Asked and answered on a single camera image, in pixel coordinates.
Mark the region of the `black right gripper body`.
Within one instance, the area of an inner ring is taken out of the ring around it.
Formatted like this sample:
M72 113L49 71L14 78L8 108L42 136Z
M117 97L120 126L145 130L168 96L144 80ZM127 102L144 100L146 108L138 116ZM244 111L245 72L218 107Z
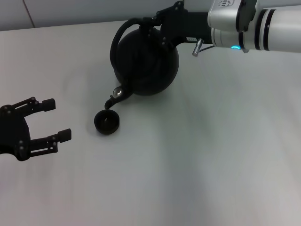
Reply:
M161 33L174 48L182 43L196 44L199 39L204 44L212 44L211 28L207 23L207 12L189 12L179 2L179 11L161 25Z

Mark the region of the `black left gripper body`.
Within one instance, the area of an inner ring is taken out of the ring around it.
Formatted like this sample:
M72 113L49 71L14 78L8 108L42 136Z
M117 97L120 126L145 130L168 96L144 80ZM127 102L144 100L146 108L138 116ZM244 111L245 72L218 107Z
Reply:
M22 112L11 105L0 108L0 153L10 154L19 161L30 158L30 133Z

